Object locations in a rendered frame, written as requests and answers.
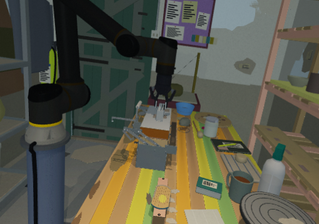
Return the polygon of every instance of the yellow pen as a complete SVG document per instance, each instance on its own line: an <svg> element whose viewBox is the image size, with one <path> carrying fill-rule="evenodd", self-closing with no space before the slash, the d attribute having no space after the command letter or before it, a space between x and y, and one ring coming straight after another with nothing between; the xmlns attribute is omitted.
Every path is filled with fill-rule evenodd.
<svg viewBox="0 0 319 224"><path fill-rule="evenodd" d="M218 147L234 146L236 143L228 143L227 145L218 145Z"/></svg>

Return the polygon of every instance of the green door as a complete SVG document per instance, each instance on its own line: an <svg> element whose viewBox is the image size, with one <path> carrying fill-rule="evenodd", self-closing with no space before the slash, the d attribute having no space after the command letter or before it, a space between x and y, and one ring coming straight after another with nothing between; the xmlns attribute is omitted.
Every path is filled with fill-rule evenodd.
<svg viewBox="0 0 319 224"><path fill-rule="evenodd" d="M158 0L90 0L136 36L150 37L156 27ZM126 58L115 46L78 18L81 76L91 90L83 108L67 114L73 135L119 141L139 100L147 103L152 58Z"/></svg>

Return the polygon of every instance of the purple bulletin board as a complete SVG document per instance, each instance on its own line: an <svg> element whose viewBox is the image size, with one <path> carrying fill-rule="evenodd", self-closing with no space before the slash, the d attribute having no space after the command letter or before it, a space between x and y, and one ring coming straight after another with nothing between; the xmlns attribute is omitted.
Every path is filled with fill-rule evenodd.
<svg viewBox="0 0 319 224"><path fill-rule="evenodd" d="M206 48L192 41L193 35L210 36L216 0L165 0L161 36L177 40L179 45Z"/></svg>

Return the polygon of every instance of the blue bowl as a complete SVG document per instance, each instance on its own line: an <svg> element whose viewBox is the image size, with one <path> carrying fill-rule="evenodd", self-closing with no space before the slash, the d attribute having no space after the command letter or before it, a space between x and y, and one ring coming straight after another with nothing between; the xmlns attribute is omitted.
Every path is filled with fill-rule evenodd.
<svg viewBox="0 0 319 224"><path fill-rule="evenodd" d="M179 102L176 103L177 113L180 115L188 116L191 115L195 106L189 103Z"/></svg>

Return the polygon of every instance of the bowl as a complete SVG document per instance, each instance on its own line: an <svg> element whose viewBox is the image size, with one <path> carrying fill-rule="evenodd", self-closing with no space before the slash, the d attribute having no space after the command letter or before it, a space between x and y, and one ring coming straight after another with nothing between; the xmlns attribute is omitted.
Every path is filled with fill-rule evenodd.
<svg viewBox="0 0 319 224"><path fill-rule="evenodd" d="M309 79L300 76L288 76L288 81L292 86L304 87L308 84Z"/></svg>
<svg viewBox="0 0 319 224"><path fill-rule="evenodd" d="M188 116L191 115L195 106L189 103L179 102L176 103L177 113L180 115Z"/></svg>

